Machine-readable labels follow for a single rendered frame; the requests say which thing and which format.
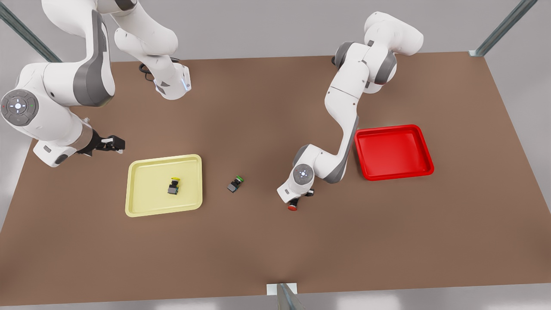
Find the red tray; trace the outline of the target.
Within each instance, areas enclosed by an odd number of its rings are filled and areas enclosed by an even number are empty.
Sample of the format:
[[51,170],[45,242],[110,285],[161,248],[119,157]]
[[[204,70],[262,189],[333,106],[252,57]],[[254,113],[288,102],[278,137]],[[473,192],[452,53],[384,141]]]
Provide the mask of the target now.
[[421,177],[434,172],[429,149],[417,125],[359,129],[354,142],[362,174],[369,181]]

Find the yellow tray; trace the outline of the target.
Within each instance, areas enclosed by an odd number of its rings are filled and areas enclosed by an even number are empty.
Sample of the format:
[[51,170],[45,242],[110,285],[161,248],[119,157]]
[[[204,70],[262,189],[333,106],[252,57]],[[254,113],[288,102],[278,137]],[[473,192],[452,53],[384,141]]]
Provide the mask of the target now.
[[[177,195],[168,194],[180,178]],[[129,217],[191,211],[203,202],[201,157],[179,155],[134,161],[128,169],[125,212]]]

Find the silver frame post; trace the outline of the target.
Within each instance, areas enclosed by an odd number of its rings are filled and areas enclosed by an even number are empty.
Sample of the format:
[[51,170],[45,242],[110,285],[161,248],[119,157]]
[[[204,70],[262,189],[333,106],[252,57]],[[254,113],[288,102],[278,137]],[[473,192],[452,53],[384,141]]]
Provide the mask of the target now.
[[297,283],[267,284],[267,295],[277,296],[278,310],[306,310],[297,298]]
[[520,0],[518,5],[515,6],[478,48],[468,51],[469,56],[484,57],[538,1]]
[[47,62],[62,62],[61,59],[2,2],[0,2],[0,19]]

